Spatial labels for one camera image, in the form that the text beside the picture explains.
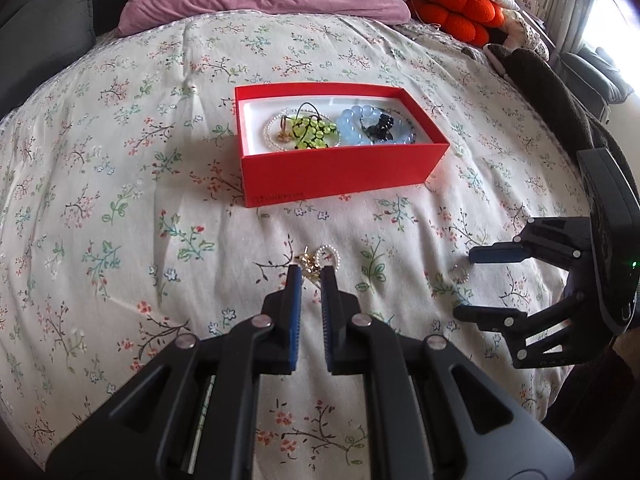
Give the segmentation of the black crystal hair clip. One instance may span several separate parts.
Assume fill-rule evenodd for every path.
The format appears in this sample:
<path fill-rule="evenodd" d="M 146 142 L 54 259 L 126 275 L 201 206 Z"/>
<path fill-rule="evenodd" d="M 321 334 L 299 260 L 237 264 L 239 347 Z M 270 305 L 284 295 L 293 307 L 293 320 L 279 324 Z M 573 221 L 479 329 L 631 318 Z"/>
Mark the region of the black crystal hair clip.
<path fill-rule="evenodd" d="M 393 116 L 381 113 L 380 116 L 378 116 L 378 122 L 364 128 L 364 133 L 373 143 L 393 141 L 392 129 L 394 125 L 395 119 Z"/>

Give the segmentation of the gold charm jewelry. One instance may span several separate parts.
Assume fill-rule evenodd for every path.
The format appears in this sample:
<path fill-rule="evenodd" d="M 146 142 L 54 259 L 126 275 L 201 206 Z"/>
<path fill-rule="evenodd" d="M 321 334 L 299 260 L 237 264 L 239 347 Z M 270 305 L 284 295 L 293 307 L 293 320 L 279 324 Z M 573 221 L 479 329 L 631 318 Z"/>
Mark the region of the gold charm jewelry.
<path fill-rule="evenodd" d="M 318 282 L 320 280 L 320 268 L 316 263 L 316 259 L 308 252 L 295 257 L 295 261 L 302 269 L 303 277 L 311 282 Z"/>

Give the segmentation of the red jewelry box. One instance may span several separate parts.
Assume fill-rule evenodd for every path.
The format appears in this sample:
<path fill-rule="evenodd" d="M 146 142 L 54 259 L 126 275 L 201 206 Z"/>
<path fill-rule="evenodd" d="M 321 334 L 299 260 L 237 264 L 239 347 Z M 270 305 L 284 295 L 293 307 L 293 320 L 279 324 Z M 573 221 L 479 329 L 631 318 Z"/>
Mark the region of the red jewelry box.
<path fill-rule="evenodd" d="M 352 82 L 279 82 L 234 89 L 244 203 L 248 208 L 421 184 L 449 148 L 432 118 L 403 88 Z M 413 144 L 282 151 L 267 136 L 303 102 L 334 119 L 352 105 L 394 110 L 410 122 Z"/>

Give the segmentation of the dark grey chair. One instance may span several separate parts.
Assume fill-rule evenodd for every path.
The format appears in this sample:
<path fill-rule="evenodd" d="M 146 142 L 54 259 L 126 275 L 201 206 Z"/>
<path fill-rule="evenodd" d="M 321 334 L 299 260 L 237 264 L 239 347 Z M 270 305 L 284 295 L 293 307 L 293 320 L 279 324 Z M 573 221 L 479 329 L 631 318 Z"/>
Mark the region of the dark grey chair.
<path fill-rule="evenodd" d="M 582 46 L 560 56 L 561 78 L 582 106 L 602 124 L 610 120 L 611 106 L 622 105 L 634 93 L 613 59 L 602 47 Z"/>

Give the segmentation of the dark brown blanket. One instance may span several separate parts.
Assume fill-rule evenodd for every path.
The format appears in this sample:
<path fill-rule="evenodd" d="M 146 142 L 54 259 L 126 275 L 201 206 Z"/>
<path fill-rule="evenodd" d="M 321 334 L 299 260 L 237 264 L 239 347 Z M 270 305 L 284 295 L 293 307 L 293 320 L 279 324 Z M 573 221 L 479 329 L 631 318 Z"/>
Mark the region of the dark brown blanket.
<path fill-rule="evenodd" d="M 637 187 L 627 159 L 611 133 L 568 90 L 541 56 L 531 50 L 510 50 L 500 44 L 485 44 L 483 52 L 495 71 L 514 84 L 536 110 L 575 165 L 578 151 L 606 148 L 629 184 Z"/>

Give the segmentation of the floral bed sheet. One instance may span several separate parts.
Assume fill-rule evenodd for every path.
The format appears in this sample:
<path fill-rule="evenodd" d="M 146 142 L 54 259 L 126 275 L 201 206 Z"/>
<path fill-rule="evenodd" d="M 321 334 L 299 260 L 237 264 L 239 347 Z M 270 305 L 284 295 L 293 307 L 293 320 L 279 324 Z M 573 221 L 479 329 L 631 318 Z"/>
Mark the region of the floral bed sheet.
<path fill-rule="evenodd" d="M 250 209 L 233 91 L 407 90 L 450 147 L 421 184 Z M 459 304 L 535 313 L 562 271 L 466 263 L 534 217 L 582 216 L 566 155 L 483 53 L 418 23 L 228 12 L 102 39 L 1 123 L 1 416 L 52 448 L 166 344 L 228 333 L 304 250 L 397 333 L 451 340 L 536 417 L 564 367 L 517 370 Z"/>

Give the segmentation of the orange plush toy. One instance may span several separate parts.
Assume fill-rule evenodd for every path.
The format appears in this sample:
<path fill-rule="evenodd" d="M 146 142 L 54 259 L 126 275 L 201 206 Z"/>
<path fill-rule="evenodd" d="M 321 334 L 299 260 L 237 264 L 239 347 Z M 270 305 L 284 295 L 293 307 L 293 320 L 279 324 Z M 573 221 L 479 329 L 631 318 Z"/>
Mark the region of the orange plush toy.
<path fill-rule="evenodd" d="M 502 6 L 492 0 L 408 0 L 412 15 L 465 44 L 484 47 L 506 24 Z"/>

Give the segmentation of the dark grey cushion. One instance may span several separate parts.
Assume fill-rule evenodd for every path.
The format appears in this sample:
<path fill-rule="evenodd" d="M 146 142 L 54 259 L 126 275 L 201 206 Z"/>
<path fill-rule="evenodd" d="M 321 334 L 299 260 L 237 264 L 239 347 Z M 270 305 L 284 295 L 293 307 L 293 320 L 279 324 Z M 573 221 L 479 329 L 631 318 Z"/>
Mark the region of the dark grey cushion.
<path fill-rule="evenodd" d="M 1 114 L 118 24 L 127 0 L 1 0 Z"/>

